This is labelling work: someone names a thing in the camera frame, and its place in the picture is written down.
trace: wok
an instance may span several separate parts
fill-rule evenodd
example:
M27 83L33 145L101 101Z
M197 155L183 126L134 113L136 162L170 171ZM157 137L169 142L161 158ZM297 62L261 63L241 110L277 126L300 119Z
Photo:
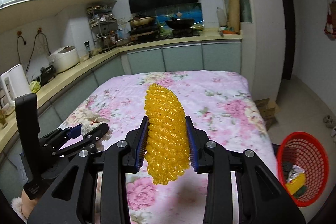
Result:
M155 17L133 17L129 21L129 24L131 24L132 28L136 28L142 25L151 25L154 22Z
M188 29L194 24L194 19L174 19L167 20L167 25L174 30L183 30Z

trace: countertop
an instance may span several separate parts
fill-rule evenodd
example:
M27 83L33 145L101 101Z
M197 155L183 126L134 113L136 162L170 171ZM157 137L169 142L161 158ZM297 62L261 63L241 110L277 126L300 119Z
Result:
M153 42L147 42L142 44L135 44L130 46L123 46L114 48L108 52L98 54L93 56L92 58L79 63L75 67L67 70L63 73L60 73L56 76L56 78L50 81L48 84L44 85L41 90L39 90L37 95L37 107L41 107L44 103L46 103L51 97L53 97L57 92L65 88L76 78L80 77L87 71L91 70L101 62L109 59L110 57L120 53L127 52L131 50L137 50L145 47L155 47L162 46L174 43L183 43L183 42L192 42L192 41L207 41L207 40L224 40L224 39L242 39L243 36L241 34L225 34L224 36L220 36L219 33L215 30L205 30L200 32L200 35L197 37L181 37L181 38L172 38L165 39ZM17 131L16 125L16 116L15 112L13 112L9 117L6 118L8 125L4 129L0 129L0 152L4 149L5 145L11 139L11 137Z

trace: electric kettle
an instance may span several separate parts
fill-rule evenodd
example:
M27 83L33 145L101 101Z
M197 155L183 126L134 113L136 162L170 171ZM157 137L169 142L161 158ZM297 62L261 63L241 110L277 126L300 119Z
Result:
M6 98L10 106L15 105L14 99L16 97L32 93L21 64L12 67L10 70L2 74L0 76L0 79L2 88L5 92ZM13 98L11 98L11 96L9 95L9 91L5 82L6 80L8 80Z

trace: yellow foam net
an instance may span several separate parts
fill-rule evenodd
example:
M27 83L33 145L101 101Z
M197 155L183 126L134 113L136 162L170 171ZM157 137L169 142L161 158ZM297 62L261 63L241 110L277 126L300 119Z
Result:
M147 171L154 184L166 185L190 167L184 110L176 95L158 84L149 86L145 110L149 118Z

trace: pink floral bedsheet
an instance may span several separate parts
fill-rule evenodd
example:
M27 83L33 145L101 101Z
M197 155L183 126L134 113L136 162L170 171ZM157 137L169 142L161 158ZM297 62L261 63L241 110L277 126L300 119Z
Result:
M152 83L172 90L195 128L205 130L211 140L227 150L254 150L276 174L276 159L263 119L247 81L234 72L202 70L115 77L96 89L61 127L81 123L83 109L99 113L110 120L112 130L110 139L102 141L106 150L140 126L145 115L146 90ZM207 174L198 175L189 168L168 185L154 185L145 160L139 173L127 174L126 183L132 224L202 223Z

